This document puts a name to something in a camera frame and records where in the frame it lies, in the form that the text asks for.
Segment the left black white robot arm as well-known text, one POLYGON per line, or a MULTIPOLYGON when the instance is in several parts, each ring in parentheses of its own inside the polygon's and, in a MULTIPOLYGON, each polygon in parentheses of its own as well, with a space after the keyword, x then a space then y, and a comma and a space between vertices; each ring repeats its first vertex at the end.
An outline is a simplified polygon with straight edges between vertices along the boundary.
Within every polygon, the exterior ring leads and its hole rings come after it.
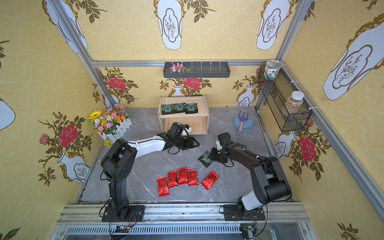
POLYGON ((127 177, 131 173, 134 162, 144 155, 169 150, 173 147, 178 150, 189 150, 198 147, 199 142, 189 132, 189 125, 173 123, 166 133, 157 134, 151 138, 139 141, 126 141, 118 139, 111 146, 101 160, 109 186, 109 200, 102 217, 103 222, 126 222, 134 217, 142 220, 139 213, 144 207, 130 207, 127 195, 127 177))

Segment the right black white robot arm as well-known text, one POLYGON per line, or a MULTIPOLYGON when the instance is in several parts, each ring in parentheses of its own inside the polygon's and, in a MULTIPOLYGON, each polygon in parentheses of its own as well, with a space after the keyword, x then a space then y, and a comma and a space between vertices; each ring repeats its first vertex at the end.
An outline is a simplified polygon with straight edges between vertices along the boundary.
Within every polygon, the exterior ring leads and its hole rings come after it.
POLYGON ((292 196, 291 187, 279 159, 249 151, 247 146, 233 142, 229 133, 218 135, 216 145, 211 150, 211 160, 223 164, 235 161, 250 171, 253 190, 240 197, 237 203, 237 212, 242 218, 257 208, 292 196))

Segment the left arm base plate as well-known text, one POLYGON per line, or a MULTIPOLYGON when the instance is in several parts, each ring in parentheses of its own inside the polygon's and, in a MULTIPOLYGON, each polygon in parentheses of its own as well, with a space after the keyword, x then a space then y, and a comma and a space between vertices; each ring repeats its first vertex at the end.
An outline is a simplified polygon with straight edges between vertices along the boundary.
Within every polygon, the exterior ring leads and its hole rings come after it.
POLYGON ((115 207, 106 206, 102 214, 102 222, 142 222, 145 206, 134 205, 124 207, 121 211, 115 207))

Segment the green tea bag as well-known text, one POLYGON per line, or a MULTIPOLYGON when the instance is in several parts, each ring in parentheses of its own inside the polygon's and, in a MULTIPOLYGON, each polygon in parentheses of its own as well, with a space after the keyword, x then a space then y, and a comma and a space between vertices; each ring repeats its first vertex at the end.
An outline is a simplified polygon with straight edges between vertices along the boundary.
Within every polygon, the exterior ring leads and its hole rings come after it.
POLYGON ((198 104, 197 103, 188 103, 185 105, 186 114, 196 114, 198 113, 198 104))
POLYGON ((161 106, 161 114, 162 115, 170 115, 170 114, 174 114, 174 113, 175 113, 174 105, 165 104, 165 105, 161 106))
POLYGON ((185 113, 186 112, 186 103, 173 104, 173 111, 174 111, 174 114, 185 113))
POLYGON ((198 160, 206 167, 208 168, 213 160, 210 159, 210 154, 211 152, 210 151, 205 151, 199 158, 198 160))

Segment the wooden two-tier shelf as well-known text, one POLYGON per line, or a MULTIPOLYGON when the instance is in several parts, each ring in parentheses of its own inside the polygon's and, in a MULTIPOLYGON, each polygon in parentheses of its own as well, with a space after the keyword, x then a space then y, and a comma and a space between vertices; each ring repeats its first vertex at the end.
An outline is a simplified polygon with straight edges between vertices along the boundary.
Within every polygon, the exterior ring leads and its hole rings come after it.
POLYGON ((209 130, 209 107, 207 95, 199 97, 161 97, 158 118, 164 132, 167 132, 174 122, 187 124, 192 128, 190 135, 207 135, 209 130), (194 114, 177 113, 177 114, 162 114, 162 105, 169 104, 193 104, 196 103, 198 112, 194 114))

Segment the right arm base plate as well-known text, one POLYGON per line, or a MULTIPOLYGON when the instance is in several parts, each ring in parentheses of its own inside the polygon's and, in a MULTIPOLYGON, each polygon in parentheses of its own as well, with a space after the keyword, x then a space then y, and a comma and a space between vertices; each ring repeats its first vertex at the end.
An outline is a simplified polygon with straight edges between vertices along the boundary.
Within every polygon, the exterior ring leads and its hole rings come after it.
POLYGON ((248 211, 240 205, 224 205, 221 213, 224 214, 226 221, 264 221, 266 219, 262 207, 248 211))

